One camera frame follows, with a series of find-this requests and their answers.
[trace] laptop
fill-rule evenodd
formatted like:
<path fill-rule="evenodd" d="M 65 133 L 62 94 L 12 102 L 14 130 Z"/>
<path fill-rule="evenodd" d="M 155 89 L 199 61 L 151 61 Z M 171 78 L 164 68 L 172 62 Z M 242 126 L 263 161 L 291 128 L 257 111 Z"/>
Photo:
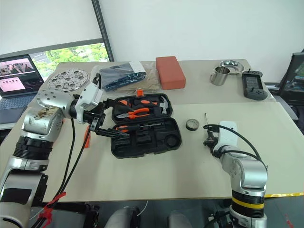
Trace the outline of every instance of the laptop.
<path fill-rule="evenodd" d="M 43 82 L 29 55 L 0 58 L 0 124 L 17 122 Z"/>

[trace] orange pliers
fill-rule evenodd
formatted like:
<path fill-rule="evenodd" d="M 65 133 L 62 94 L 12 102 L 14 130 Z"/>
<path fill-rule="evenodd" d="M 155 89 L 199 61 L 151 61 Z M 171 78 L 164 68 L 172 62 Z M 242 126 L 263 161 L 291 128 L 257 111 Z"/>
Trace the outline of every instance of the orange pliers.
<path fill-rule="evenodd" d="M 135 110 L 134 112 L 123 113 L 123 114 L 120 114 L 116 117 L 120 118 L 120 119 L 124 119 L 126 117 L 128 117 L 129 119 L 134 119 L 134 118 L 137 118 L 137 117 L 143 117 L 143 116 L 150 115 L 150 114 L 138 115 L 139 113 L 148 113 L 148 112 L 150 112 L 149 108 L 140 108 L 140 109 Z"/>

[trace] laptop keyboard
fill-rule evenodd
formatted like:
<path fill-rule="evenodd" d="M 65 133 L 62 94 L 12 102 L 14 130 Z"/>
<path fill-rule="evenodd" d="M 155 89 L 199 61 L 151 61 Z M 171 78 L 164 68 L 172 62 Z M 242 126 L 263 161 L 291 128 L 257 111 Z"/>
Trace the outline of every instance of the laptop keyboard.
<path fill-rule="evenodd" d="M 0 101 L 0 110 L 11 109 L 11 108 L 23 108 L 27 106 L 28 103 L 31 102 L 34 97 L 35 95 L 14 97 L 9 99 L 3 98 Z"/>

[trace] trees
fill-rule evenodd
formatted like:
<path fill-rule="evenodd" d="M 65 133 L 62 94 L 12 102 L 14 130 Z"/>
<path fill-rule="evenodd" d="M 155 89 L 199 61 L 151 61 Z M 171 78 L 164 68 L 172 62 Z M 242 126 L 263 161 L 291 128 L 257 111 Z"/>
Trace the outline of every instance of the trees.
<path fill-rule="evenodd" d="M 108 61 L 108 54 L 103 43 L 51 50 L 44 54 L 47 56 L 46 61 L 37 62 L 33 59 L 42 77 L 48 77 L 61 62 Z"/>

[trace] stainless steel mug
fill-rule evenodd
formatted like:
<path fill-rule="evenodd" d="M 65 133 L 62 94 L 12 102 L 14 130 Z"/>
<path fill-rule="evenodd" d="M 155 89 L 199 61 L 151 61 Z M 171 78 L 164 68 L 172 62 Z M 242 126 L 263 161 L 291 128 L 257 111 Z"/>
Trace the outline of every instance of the stainless steel mug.
<path fill-rule="evenodd" d="M 224 66 L 216 67 L 215 71 L 210 76 L 211 83 L 216 86 L 219 85 L 222 86 L 225 83 L 229 73 L 230 70 L 227 67 Z"/>

